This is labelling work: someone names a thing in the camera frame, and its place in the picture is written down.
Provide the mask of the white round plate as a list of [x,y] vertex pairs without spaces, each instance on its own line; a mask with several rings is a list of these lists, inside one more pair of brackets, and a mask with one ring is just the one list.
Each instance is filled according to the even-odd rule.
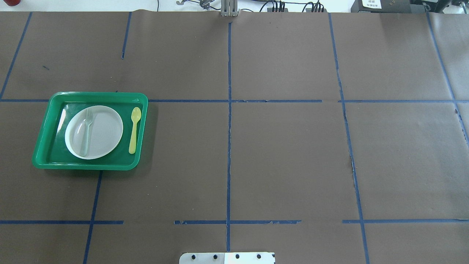
[[114,109],[104,105],[90,106],[90,108],[93,110],[94,122],[91,126],[87,156],[80,156],[87,108],[72,117],[66,126],[64,136],[64,142],[69,152],[84,160],[94,160],[110,154],[117,147],[123,135],[122,118]]

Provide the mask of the green plastic tray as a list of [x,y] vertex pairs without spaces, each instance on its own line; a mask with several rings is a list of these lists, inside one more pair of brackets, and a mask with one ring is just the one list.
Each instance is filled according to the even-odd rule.
[[[81,110],[95,105],[114,109],[122,118],[123,135],[117,147],[104,157],[84,160],[72,155],[65,144],[66,126]],[[129,154],[131,112],[139,107],[136,153]],[[140,92],[57,92],[49,100],[34,149],[32,163],[41,169],[92,169],[128,171],[138,165],[142,152],[148,98]]]

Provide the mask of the yellow plastic spoon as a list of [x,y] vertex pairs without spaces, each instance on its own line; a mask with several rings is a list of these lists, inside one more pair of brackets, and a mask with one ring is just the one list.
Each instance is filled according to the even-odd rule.
[[136,144],[137,144],[137,125],[142,117],[142,111],[139,107],[134,107],[131,112],[131,121],[132,121],[132,129],[131,129],[131,136],[129,142],[128,152],[129,154],[136,153]]

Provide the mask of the clear plastic fork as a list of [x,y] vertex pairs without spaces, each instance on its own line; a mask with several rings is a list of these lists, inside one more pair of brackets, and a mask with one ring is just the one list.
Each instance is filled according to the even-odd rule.
[[84,119],[84,135],[83,135],[83,140],[82,140],[82,147],[80,150],[80,156],[85,157],[88,154],[89,151],[89,137],[90,137],[90,131],[91,131],[91,126],[94,122],[94,114],[93,110],[88,107],[86,109],[86,116]]

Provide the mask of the brown paper table cover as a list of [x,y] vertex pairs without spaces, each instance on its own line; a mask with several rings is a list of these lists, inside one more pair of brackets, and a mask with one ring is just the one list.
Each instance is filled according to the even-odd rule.
[[[57,92],[148,98],[139,163],[40,169]],[[1,263],[468,263],[468,15],[1,13]]]

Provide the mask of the grey metal bracket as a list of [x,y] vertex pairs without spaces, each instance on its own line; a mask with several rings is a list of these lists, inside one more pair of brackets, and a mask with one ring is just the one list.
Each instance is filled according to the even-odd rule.
[[221,0],[221,16],[237,17],[239,15],[238,0]]

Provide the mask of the red cylinder can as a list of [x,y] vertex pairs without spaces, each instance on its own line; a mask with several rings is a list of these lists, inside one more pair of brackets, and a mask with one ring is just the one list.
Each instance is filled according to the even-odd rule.
[[21,0],[3,0],[3,1],[8,6],[16,6],[21,2]]

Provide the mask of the black box with label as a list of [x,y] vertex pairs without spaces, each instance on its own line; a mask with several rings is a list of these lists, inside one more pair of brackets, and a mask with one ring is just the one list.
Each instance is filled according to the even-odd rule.
[[350,12],[420,14],[425,13],[426,8],[412,0],[355,0]]

